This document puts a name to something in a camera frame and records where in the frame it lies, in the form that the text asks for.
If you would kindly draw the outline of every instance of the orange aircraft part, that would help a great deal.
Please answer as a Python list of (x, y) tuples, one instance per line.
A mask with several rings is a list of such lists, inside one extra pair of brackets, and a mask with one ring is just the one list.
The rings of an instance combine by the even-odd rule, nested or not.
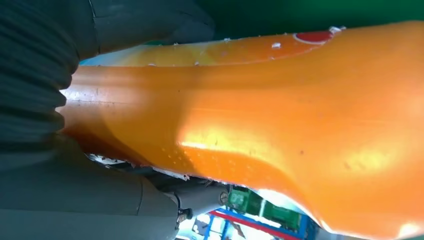
[(178, 67), (140, 67), (144, 50), (82, 66), (63, 91), (64, 132), (89, 153), (283, 193), (337, 233), (422, 234), (424, 23), (327, 36), (212, 42), (227, 53), (200, 61), (186, 54), (196, 46), (149, 50), (177, 48)]

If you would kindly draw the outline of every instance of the orange painted panel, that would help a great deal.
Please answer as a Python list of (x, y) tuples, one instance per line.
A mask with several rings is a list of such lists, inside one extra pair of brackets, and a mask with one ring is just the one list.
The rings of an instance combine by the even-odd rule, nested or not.
[(275, 190), (338, 233), (424, 233), (423, 22), (110, 59), (63, 91), (85, 151)]

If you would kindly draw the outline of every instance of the green wall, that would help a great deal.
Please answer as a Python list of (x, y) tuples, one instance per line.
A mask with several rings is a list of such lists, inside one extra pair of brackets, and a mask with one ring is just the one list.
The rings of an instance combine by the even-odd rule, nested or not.
[(424, 0), (198, 0), (216, 39), (424, 20)]

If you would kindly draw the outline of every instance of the red metal bar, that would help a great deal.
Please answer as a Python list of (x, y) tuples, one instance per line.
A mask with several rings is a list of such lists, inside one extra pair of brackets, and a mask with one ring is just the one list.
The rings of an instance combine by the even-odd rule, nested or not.
[(283, 238), (284, 240), (299, 240), (298, 238), (296, 238), (294, 236), (290, 236), (288, 234), (267, 228), (265, 226), (261, 226), (259, 224), (249, 222), (249, 221), (246, 221), (244, 219), (236, 218), (234, 216), (230, 216), (230, 215), (218, 212), (218, 211), (211, 211), (210, 214), (217, 216), (217, 217), (220, 217), (220, 218), (223, 218), (223, 219), (227, 219), (227, 220), (235, 222), (235, 223), (243, 224), (245, 226), (248, 226), (248, 227), (251, 227), (251, 228), (254, 228), (254, 229), (257, 229), (257, 230), (261, 230), (265, 233), (271, 234), (272, 236)]

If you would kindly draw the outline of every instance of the red circle marking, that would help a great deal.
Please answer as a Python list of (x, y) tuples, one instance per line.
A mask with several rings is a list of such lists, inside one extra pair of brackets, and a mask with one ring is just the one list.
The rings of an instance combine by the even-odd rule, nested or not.
[(307, 44), (324, 44), (333, 38), (333, 33), (330, 31), (301, 32), (294, 34), (294, 38)]

